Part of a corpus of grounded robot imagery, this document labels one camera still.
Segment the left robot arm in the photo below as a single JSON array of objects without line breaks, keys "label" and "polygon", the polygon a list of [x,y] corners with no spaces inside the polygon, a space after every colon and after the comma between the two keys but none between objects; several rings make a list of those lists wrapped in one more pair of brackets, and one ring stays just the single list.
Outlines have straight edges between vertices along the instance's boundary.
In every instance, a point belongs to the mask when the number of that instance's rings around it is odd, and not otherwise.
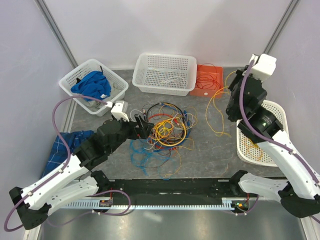
[{"label": "left robot arm", "polygon": [[102,171],[93,173],[77,184],[72,181],[105,162],[126,140],[147,139],[153,123],[141,116],[135,121],[122,118],[106,120],[66,160],[37,182],[21,188],[14,187],[9,196],[21,226],[31,230],[64,205],[87,196],[106,196],[109,180]]}]

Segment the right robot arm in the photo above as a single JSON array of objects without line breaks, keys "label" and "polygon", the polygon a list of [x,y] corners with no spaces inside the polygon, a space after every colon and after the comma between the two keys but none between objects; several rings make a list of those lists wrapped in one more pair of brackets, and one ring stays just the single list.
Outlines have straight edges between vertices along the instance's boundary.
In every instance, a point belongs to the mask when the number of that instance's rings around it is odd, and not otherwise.
[{"label": "right robot arm", "polygon": [[259,177],[239,170],[229,180],[235,197],[244,193],[279,202],[297,218],[314,218],[320,212],[320,175],[300,155],[277,117],[262,106],[267,91],[262,81],[247,69],[238,69],[228,87],[228,120],[256,144],[285,175],[286,179]]}]

